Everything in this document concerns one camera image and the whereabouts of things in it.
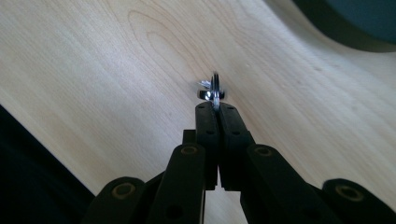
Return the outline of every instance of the wooden board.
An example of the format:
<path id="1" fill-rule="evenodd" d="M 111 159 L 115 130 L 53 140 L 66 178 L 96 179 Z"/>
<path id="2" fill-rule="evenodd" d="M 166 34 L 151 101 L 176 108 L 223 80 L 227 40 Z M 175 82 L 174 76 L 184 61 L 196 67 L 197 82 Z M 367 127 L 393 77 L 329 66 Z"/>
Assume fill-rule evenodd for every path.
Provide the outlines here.
<path id="1" fill-rule="evenodd" d="M 93 193 L 165 169 L 218 71 L 256 142 L 314 186 L 396 209 L 396 54 L 341 46 L 290 1 L 1 1 L 0 104 Z M 244 223 L 237 193 L 205 223 Z"/>

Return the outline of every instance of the wooden surface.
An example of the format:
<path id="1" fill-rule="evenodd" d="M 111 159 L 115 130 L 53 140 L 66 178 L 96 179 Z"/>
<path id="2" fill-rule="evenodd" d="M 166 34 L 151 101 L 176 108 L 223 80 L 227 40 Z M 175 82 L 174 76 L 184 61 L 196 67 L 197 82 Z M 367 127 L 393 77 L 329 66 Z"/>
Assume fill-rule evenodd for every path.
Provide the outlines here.
<path id="1" fill-rule="evenodd" d="M 218 71 L 256 142 L 309 183 L 396 209 L 396 54 L 334 43 L 290 1 L 0 2 L 0 104 L 93 193 L 165 169 Z M 237 193 L 206 223 L 244 223 Z"/>

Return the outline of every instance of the black surface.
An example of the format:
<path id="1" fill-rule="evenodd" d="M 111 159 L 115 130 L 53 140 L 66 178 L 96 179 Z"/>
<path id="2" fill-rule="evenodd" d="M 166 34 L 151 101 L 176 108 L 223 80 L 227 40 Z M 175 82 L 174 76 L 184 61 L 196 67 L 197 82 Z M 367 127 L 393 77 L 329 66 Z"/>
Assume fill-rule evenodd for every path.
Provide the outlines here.
<path id="1" fill-rule="evenodd" d="M 0 223 L 79 223 L 93 195 L 0 106 Z"/>
<path id="2" fill-rule="evenodd" d="M 396 51 L 395 0 L 293 0 L 326 36 L 373 52 Z"/>

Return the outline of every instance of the light wood grain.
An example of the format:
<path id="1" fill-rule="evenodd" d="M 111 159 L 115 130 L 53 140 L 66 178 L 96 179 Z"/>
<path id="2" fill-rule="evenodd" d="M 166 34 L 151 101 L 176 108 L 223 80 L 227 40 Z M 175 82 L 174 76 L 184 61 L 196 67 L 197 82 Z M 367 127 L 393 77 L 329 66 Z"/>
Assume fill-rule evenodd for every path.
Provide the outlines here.
<path id="1" fill-rule="evenodd" d="M 164 170 L 212 71 L 307 182 L 396 209 L 395 53 L 334 43 L 286 0 L 0 2 L 0 104 L 93 193 Z M 205 222 L 246 222 L 238 194 L 208 192 Z"/>

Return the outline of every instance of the wood grain pattern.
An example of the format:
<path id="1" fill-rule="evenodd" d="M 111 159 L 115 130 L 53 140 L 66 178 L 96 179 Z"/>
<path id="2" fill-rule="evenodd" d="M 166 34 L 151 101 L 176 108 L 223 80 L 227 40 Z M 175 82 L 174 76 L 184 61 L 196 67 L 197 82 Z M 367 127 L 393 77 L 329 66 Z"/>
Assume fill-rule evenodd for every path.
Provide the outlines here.
<path id="1" fill-rule="evenodd" d="M 396 54 L 334 43 L 286 0 L 1 1 L 0 104 L 92 192 L 161 172 L 218 71 L 256 142 L 396 209 Z M 244 223 L 206 194 L 206 223 Z"/>

